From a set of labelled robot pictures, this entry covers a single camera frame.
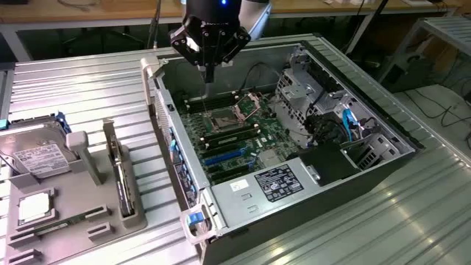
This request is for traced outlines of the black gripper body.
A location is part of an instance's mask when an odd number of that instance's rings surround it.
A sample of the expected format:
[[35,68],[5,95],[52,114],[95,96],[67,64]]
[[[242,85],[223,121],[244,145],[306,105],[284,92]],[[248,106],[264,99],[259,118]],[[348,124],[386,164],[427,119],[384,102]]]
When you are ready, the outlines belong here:
[[202,20],[204,62],[211,66],[216,42],[222,35],[224,43],[240,27],[239,12],[242,1],[187,1],[187,16]]

